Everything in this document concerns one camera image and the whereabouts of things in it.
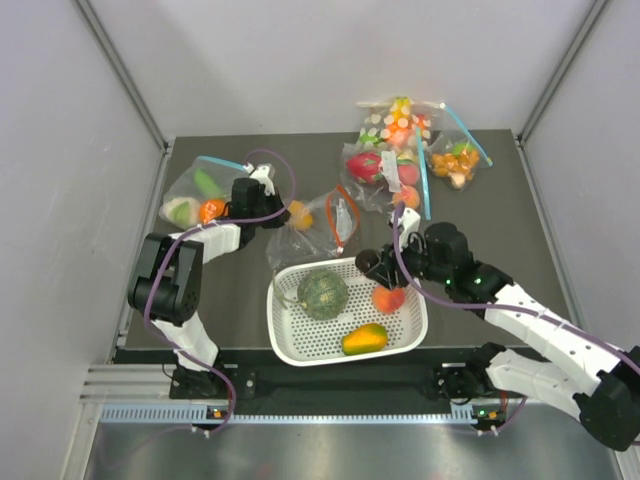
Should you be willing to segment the fake brown pear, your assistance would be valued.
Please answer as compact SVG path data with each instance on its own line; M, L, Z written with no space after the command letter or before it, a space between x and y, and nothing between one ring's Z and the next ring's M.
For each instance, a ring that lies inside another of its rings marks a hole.
M304 202L293 200L289 205L288 212L287 224L297 231L306 231L314 223L311 210Z

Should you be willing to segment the fake dark purple plum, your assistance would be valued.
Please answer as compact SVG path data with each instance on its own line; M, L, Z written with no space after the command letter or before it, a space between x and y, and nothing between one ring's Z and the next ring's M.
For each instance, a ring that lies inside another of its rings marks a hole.
M375 270L379 263L380 254L374 249L362 250L355 257L355 265L362 274Z

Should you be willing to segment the red zip clear bag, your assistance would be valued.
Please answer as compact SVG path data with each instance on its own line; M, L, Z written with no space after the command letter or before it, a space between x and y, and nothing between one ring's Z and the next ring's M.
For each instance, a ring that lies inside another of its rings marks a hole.
M314 223L306 231L286 224L271 236L266 256L272 270L339 257L359 227L359 210L341 185L304 203Z

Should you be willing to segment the fake yellow green mango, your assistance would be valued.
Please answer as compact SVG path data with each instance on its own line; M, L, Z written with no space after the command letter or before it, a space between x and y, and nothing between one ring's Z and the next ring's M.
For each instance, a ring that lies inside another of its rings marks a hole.
M341 340L342 352L347 356L378 352L386 347L388 333L377 323L362 325Z

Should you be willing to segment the fake netted green melon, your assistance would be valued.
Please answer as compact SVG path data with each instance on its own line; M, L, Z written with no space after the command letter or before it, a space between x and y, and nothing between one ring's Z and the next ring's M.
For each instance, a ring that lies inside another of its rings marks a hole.
M349 300L344 279L326 268L307 273L297 286L295 299L286 297L277 287L274 288L274 293L284 307L296 305L308 317L317 321L337 318Z

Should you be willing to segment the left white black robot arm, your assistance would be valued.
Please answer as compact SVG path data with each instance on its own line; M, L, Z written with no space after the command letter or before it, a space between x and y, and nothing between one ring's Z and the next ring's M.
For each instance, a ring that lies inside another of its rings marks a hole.
M220 394L227 374L215 365L219 348L198 315L203 267L244 248L256 229L278 229L288 219L271 182L240 178L222 216L177 234L150 233L143 240L128 286L129 306L164 336L178 365L194 371L192 384L205 396Z

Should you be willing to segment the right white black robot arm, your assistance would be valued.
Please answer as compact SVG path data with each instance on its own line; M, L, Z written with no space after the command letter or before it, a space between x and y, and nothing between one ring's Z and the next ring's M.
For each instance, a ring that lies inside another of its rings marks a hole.
M455 225L435 223L424 233L396 227L392 243L360 252L356 266L389 289L439 283L445 306L474 313L541 355L535 361L483 345L467 362L474 393L511 391L566 413L612 450L638 445L639 349L601 341L545 308L509 275L475 259Z

